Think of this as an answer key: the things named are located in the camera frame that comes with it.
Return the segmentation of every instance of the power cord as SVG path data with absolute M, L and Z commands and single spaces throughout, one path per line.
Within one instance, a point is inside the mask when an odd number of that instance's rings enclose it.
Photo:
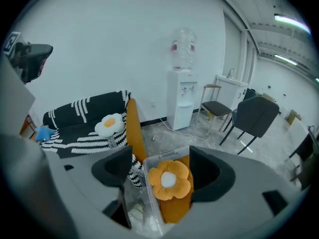
M 212 146 L 210 146 L 210 144 L 209 144 L 206 140 L 204 140 L 204 139 L 202 139 L 202 138 L 199 138 L 199 137 L 196 137 L 196 136 L 193 136 L 193 135 L 190 135 L 190 134 L 179 133 L 179 132 L 177 132 L 177 131 L 175 131 L 175 130 L 173 130 L 173 129 L 170 129 L 170 128 L 164 123 L 164 121 L 162 121 L 161 118 L 160 118 L 160 121 L 161 121 L 162 123 L 158 125 L 158 130 L 157 130 L 156 134 L 155 134 L 155 135 L 153 136 L 153 138 L 152 138 L 153 141 L 155 140 L 155 136 L 156 136 L 157 133 L 159 132 L 159 127 L 160 127 L 160 125 L 164 124 L 168 130 L 173 131 L 173 132 L 178 133 L 178 134 L 181 134 L 181 135 L 186 135 L 186 136 L 194 137 L 194 138 L 196 138 L 196 139 L 200 139 L 200 140 L 206 142 L 207 145 L 209 146 L 209 148 L 212 149 Z

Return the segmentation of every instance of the black chair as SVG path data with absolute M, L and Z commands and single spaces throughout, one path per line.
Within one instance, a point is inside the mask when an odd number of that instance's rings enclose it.
M 237 111 L 233 112 L 233 118 L 231 119 L 233 125 L 219 145 L 226 140 L 234 127 L 243 130 L 237 139 L 245 132 L 251 134 L 254 138 L 238 153 L 239 155 L 257 137 L 261 138 L 266 133 L 278 112 L 279 106 L 262 96 L 256 96 L 240 102 Z
M 301 172 L 296 174 L 298 165 L 294 171 L 295 175 L 290 181 L 299 179 L 303 190 L 312 183 L 319 162 L 319 144 L 313 133 L 309 131 L 308 135 L 289 158 L 292 158 L 295 154 L 301 159 Z
M 247 99 L 249 99 L 249 98 L 253 98 L 253 97 L 255 97 L 255 96 L 257 96 L 257 94 L 256 94 L 256 92 L 255 92 L 254 90 L 247 89 L 243 101 L 245 101 L 245 100 L 247 100 Z M 232 118 L 230 118 L 230 120 L 229 120 L 227 126 L 226 126 L 225 129 L 224 129 L 224 132 L 225 132 L 226 129 L 228 128 L 228 126 L 229 126 L 229 124 L 230 124 L 231 121 L 232 121 Z

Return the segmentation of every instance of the sink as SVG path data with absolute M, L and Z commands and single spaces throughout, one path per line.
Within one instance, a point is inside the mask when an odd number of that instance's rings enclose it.
M 237 81 L 235 79 L 227 78 L 224 75 L 217 75 L 216 78 L 221 80 L 221 81 L 229 82 L 229 83 L 232 83 L 232 84 L 237 85 L 237 86 L 242 86 L 242 87 L 248 86 L 248 83 L 246 83 L 246 82 L 241 82 L 241 81 Z

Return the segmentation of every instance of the door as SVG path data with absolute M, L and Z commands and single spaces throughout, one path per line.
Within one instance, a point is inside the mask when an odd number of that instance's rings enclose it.
M 225 61 L 223 75 L 227 76 L 231 68 L 236 69 L 236 73 L 232 73 L 233 78 L 237 79 L 240 49 L 241 49 L 241 32 L 237 26 L 226 16 L 225 18 Z
M 251 57 L 251 63 L 250 63 L 250 69 L 249 69 L 249 76 L 248 76 L 248 81 L 247 81 L 248 84 L 250 84 L 251 76 L 253 74 L 254 63 L 255 63 L 255 58 L 256 58 L 256 54 L 255 53 L 256 53 L 256 50 L 253 48 L 252 57 Z

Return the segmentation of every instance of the gray chair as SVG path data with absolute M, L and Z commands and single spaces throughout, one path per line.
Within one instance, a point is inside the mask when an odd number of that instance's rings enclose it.
M 254 138 L 237 154 L 243 152 L 257 137 L 261 138 L 279 112 L 279 106 L 262 97 L 257 96 L 244 100 L 238 104 L 237 112 L 233 112 L 232 127 L 219 144 L 221 145 L 234 127 L 243 130 L 239 139 L 245 132 L 251 134 Z
M 218 95 L 219 95 L 219 91 L 221 89 L 221 86 L 215 85 L 215 84 L 206 84 L 204 86 L 203 95 L 201 96 L 201 100 L 200 100 L 199 109 L 198 109 L 198 113 L 197 113 L 195 124 L 197 124 L 197 121 L 198 121 L 198 118 L 199 118 L 199 113 L 200 113 L 202 108 L 205 111 L 207 111 L 208 113 L 211 113 L 212 115 L 214 115 L 214 118 L 213 118 L 213 120 L 211 122 L 211 127 L 208 130 L 206 136 L 209 134 L 210 130 L 213 128 L 214 122 L 215 122 L 217 117 L 227 115 L 226 119 L 224 120 L 223 125 L 220 128 L 220 129 L 222 129 L 224 124 L 227 121 L 228 116 L 231 114 L 231 109 L 229 109 L 227 106 L 221 104 L 218 101 L 208 101 L 208 102 L 204 102 L 203 103 L 203 99 L 204 99 L 204 96 L 205 96 L 205 91 L 206 91 L 207 88 L 218 88 L 218 93 L 217 93 L 217 96 L 216 96 L 216 100 L 217 100 L 218 99 Z

